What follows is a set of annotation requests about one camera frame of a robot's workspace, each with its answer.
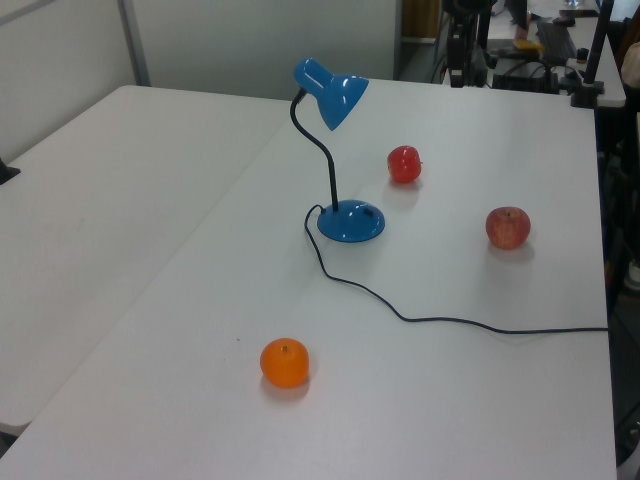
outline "black flexible neck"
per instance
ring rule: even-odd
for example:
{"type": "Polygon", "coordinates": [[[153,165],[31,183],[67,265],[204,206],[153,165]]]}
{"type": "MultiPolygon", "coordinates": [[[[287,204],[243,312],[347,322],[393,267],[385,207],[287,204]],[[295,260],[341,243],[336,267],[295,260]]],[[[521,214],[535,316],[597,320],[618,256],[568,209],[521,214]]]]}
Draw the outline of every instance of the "black flexible neck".
{"type": "Polygon", "coordinates": [[[320,150],[322,150],[322,152],[327,157],[327,163],[329,164],[329,183],[331,184],[331,206],[333,207],[333,211],[337,212],[338,211],[338,191],[336,188],[336,170],[335,170],[335,167],[333,166],[333,157],[331,156],[331,152],[329,152],[327,147],[325,147],[320,142],[320,140],[318,140],[316,137],[314,137],[309,132],[307,132],[304,129],[304,127],[300,125],[300,122],[298,122],[298,118],[296,117],[296,107],[298,106],[298,104],[306,94],[307,94],[306,90],[304,88],[301,88],[298,94],[296,95],[296,97],[291,102],[291,108],[289,109],[289,114],[291,115],[291,121],[293,122],[295,127],[298,129],[298,131],[302,135],[304,135],[306,138],[308,138],[311,142],[313,142],[313,144],[316,145],[320,150]]]}

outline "blue desk lamp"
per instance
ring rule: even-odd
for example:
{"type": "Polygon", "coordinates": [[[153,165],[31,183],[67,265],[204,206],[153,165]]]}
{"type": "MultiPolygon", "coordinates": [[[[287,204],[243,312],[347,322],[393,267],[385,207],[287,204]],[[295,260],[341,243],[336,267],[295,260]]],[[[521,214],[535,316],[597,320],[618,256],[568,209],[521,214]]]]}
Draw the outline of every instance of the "blue desk lamp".
{"type": "Polygon", "coordinates": [[[347,118],[362,97],[369,80],[354,75],[334,75],[313,58],[302,60],[295,68],[294,77],[300,91],[291,102],[291,121],[295,127],[313,142],[327,157],[331,205],[318,217],[318,230],[338,242],[364,242],[384,229],[384,215],[373,205],[361,200],[338,201],[336,172],[331,153],[320,141],[307,132],[296,118],[296,107],[307,93],[318,100],[322,119],[330,130],[335,130],[347,118]]]}

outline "equipment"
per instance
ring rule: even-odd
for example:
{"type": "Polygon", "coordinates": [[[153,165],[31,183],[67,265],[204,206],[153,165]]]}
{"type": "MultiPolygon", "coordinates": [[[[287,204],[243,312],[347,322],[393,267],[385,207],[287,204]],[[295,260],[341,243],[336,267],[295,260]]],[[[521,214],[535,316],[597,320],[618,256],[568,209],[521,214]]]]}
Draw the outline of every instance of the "equipment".
{"type": "Polygon", "coordinates": [[[567,27],[553,23],[538,22],[538,37],[544,47],[543,58],[551,65],[566,65],[567,60],[576,58],[576,46],[571,40],[567,27]]]}

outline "black cable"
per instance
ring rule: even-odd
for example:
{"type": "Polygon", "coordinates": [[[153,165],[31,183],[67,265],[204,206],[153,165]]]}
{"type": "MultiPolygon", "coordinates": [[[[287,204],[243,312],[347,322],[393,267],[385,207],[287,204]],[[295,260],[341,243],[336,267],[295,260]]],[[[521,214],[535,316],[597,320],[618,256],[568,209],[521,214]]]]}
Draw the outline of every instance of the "black cable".
{"type": "Polygon", "coordinates": [[[529,75],[529,80],[531,80],[531,79],[533,78],[533,76],[536,74],[536,72],[537,72],[538,70],[540,70],[541,68],[544,68],[544,65],[538,65],[538,66],[533,70],[533,72],[531,72],[531,75],[529,75]]]}
{"type": "Polygon", "coordinates": [[[316,251],[316,255],[318,257],[318,262],[320,263],[320,268],[322,268],[322,271],[324,272],[325,276],[327,278],[335,281],[335,282],[345,283],[347,285],[352,285],[354,287],[358,287],[358,288],[361,288],[362,290],[365,290],[366,292],[370,293],[371,295],[376,297],[378,300],[380,300],[382,303],[384,303],[400,320],[403,320],[403,321],[409,322],[409,323],[418,323],[418,322],[463,323],[463,324],[466,324],[466,325],[473,325],[475,327],[484,328],[485,330],[489,330],[489,331],[494,332],[494,333],[501,333],[501,334],[504,334],[504,335],[535,335],[535,334],[542,334],[542,333],[575,333],[575,332],[608,332],[609,331],[609,329],[606,328],[606,327],[547,328],[547,329],[533,329],[533,330],[505,330],[505,329],[502,329],[502,328],[495,328],[495,327],[492,327],[490,325],[485,325],[484,323],[475,322],[473,320],[465,320],[465,319],[462,319],[462,318],[455,318],[455,317],[420,317],[420,318],[405,317],[400,312],[398,312],[398,310],[396,310],[396,308],[388,300],[386,300],[384,297],[382,297],[381,295],[377,294],[376,292],[374,292],[370,288],[368,288],[368,287],[366,287],[366,286],[364,286],[364,285],[362,285],[360,283],[352,282],[351,280],[345,280],[344,278],[334,277],[333,275],[330,275],[329,272],[327,272],[327,269],[324,266],[324,261],[322,260],[322,255],[320,254],[320,249],[318,248],[318,245],[316,244],[316,241],[313,238],[313,235],[311,234],[311,231],[309,230],[309,217],[311,216],[311,213],[313,213],[313,211],[316,208],[319,208],[321,213],[326,210],[321,205],[314,205],[313,207],[311,207],[311,210],[309,210],[309,212],[307,213],[307,216],[304,219],[304,229],[307,232],[307,236],[309,237],[309,240],[311,240],[311,244],[313,245],[314,250],[316,251]]]}
{"type": "Polygon", "coordinates": [[[436,63],[436,66],[433,69],[433,72],[431,73],[431,82],[433,83],[433,79],[436,76],[436,72],[438,71],[438,66],[442,63],[442,61],[447,58],[447,54],[443,53],[442,56],[440,57],[440,59],[438,60],[438,62],[436,63]]]}

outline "power cord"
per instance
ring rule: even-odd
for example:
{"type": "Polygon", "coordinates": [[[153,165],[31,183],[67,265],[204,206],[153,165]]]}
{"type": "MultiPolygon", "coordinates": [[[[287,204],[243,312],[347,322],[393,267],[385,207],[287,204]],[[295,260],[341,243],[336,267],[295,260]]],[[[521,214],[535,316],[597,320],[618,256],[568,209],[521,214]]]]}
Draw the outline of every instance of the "power cord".
{"type": "Polygon", "coordinates": [[[327,269],[324,266],[324,261],[322,260],[322,255],[320,254],[320,249],[318,248],[318,245],[317,245],[315,239],[313,238],[313,235],[311,234],[311,231],[309,230],[309,217],[311,216],[311,214],[313,213],[313,211],[316,208],[319,208],[321,213],[323,213],[326,210],[321,205],[314,205],[313,207],[311,207],[311,210],[309,210],[309,212],[307,212],[307,216],[304,219],[304,229],[307,232],[307,236],[309,237],[309,240],[311,240],[311,244],[313,245],[313,249],[315,250],[316,255],[318,257],[318,262],[320,263],[320,268],[322,268],[322,272],[325,274],[325,276],[327,278],[329,278],[329,279],[331,279],[331,280],[333,280],[335,282],[345,283],[347,285],[352,285],[354,287],[358,287],[358,288],[360,288],[362,290],[365,290],[366,292],[370,293],[371,295],[376,297],[378,300],[380,300],[382,303],[384,303],[400,320],[403,320],[403,321],[409,322],[409,323],[419,323],[419,322],[463,323],[463,324],[466,324],[466,325],[473,325],[475,327],[483,328],[485,330],[489,330],[489,331],[494,332],[494,333],[500,333],[500,334],[503,334],[503,335],[537,335],[537,334],[545,334],[545,333],[609,332],[609,329],[606,328],[606,327],[578,327],[578,328],[545,328],[545,329],[533,329],[533,330],[505,330],[505,329],[502,329],[502,328],[495,328],[495,327],[492,327],[490,325],[485,325],[484,323],[475,322],[473,320],[465,320],[465,319],[462,319],[462,318],[455,318],[455,317],[419,317],[419,318],[405,317],[400,312],[398,312],[398,310],[388,300],[386,300],[384,297],[382,297],[378,293],[376,293],[373,290],[371,290],[369,287],[366,287],[366,286],[364,286],[364,285],[362,285],[360,283],[357,283],[357,282],[353,282],[351,280],[346,280],[344,278],[335,277],[335,276],[329,274],[329,272],[327,272],[327,269]]]}

